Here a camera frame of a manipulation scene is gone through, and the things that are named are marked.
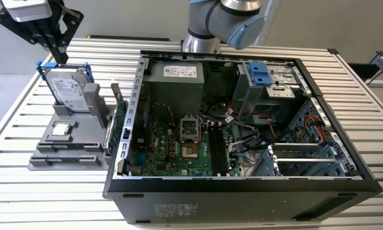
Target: open computer tower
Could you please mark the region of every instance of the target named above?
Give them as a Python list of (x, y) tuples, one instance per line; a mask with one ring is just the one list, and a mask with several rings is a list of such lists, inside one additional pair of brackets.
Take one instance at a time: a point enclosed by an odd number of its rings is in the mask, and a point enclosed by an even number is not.
[(379, 192), (299, 59), (141, 52), (103, 190), (127, 223), (318, 221)]

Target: white wall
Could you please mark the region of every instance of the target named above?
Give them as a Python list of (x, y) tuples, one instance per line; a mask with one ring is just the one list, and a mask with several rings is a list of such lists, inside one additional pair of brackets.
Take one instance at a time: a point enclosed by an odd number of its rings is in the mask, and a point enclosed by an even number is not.
[[(85, 15), (75, 37), (121, 35), (179, 41), (187, 32), (187, 0), (63, 0)], [(48, 53), (0, 25), (0, 73), (32, 74)]]
[(279, 0), (266, 46), (335, 48), (347, 62), (383, 50), (383, 0)]

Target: power supply label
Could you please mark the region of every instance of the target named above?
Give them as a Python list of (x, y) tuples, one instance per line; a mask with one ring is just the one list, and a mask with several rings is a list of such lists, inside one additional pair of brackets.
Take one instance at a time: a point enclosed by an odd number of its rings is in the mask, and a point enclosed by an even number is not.
[(165, 66), (163, 77), (197, 78), (197, 67)]
[(157, 217), (194, 217), (198, 204), (154, 204)]
[(78, 82), (62, 78), (54, 78), (52, 82), (63, 105), (74, 112), (86, 112), (89, 108)]

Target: gray floor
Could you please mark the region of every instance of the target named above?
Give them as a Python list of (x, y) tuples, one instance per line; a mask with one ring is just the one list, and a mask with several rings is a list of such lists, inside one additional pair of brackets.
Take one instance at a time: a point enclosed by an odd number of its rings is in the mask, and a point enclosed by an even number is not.
[(32, 75), (0, 74), (0, 120), (20, 95)]

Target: slatted table surface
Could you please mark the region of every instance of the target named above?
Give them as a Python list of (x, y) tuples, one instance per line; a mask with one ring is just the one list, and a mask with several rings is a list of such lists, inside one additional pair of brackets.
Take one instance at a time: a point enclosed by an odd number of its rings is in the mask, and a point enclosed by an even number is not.
[[(69, 63), (89, 62), (101, 96), (115, 103), (109, 85), (126, 98), (139, 50), (179, 51), (173, 42), (74, 39)], [(300, 58), (383, 187), (383, 105), (342, 57), (324, 49), (250, 47), (223, 54)], [(106, 171), (42, 171), (25, 168), (49, 123), (53, 98), (37, 74), (0, 124), (0, 230), (2, 229), (318, 229), (383, 230), (383, 193), (322, 223), (127, 225), (114, 203), (102, 199)]]

